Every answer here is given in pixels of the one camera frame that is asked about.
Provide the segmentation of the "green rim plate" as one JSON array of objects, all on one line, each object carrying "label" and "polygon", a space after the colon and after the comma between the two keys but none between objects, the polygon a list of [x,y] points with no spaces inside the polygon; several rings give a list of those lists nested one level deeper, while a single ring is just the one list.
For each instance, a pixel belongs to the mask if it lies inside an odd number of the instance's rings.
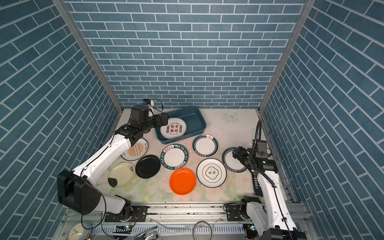
[{"label": "green rim plate", "polygon": [[222,162],[227,170],[233,173],[243,173],[247,168],[237,159],[233,157],[236,147],[227,148],[222,154]]},{"label": "green rim plate", "polygon": [[194,139],[192,147],[197,156],[210,158],[218,152],[219,142],[212,135],[200,135]]}]

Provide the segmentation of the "white plate red characters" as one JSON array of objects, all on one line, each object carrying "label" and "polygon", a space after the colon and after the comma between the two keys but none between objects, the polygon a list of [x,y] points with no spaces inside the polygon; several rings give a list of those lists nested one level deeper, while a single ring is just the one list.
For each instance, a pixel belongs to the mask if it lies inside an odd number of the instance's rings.
[{"label": "white plate red characters", "polygon": [[186,133],[187,125],[181,118],[170,118],[168,124],[160,128],[161,135],[166,139],[174,139]]}]

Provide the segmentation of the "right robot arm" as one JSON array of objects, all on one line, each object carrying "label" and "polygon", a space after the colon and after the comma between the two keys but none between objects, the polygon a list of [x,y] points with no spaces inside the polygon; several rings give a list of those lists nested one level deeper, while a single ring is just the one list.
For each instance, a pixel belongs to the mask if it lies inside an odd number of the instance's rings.
[{"label": "right robot arm", "polygon": [[256,197],[244,197],[241,211],[251,219],[260,240],[306,240],[294,223],[280,188],[278,167],[274,160],[258,158],[261,152],[254,145],[238,147],[233,157],[254,173],[263,193],[264,203]]}]

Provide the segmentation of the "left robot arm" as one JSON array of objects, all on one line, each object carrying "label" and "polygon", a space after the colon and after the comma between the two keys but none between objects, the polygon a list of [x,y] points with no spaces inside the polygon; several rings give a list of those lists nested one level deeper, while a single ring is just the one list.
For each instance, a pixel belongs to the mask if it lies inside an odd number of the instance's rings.
[{"label": "left robot arm", "polygon": [[71,171],[63,170],[57,177],[60,204],[82,214],[104,212],[127,221],[132,215],[131,201],[101,193],[96,183],[104,171],[123,152],[132,147],[153,128],[168,124],[169,116],[153,113],[153,106],[139,104],[131,109],[128,123],[115,130],[114,135],[88,160]]}]

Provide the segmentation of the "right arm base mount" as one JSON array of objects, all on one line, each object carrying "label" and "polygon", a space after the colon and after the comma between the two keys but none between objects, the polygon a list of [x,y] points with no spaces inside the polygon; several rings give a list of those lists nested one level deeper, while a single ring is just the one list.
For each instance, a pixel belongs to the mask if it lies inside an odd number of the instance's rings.
[{"label": "right arm base mount", "polygon": [[225,203],[222,207],[228,222],[251,220],[245,213],[241,211],[241,205],[238,203]]}]

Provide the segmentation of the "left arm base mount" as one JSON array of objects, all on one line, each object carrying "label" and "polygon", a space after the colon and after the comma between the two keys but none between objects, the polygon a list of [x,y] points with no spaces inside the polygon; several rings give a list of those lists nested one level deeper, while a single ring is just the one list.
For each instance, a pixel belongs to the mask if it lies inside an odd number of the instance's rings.
[{"label": "left arm base mount", "polygon": [[106,223],[134,223],[144,222],[147,217],[148,206],[130,206],[126,210],[122,210],[119,214],[107,213],[105,217]]}]

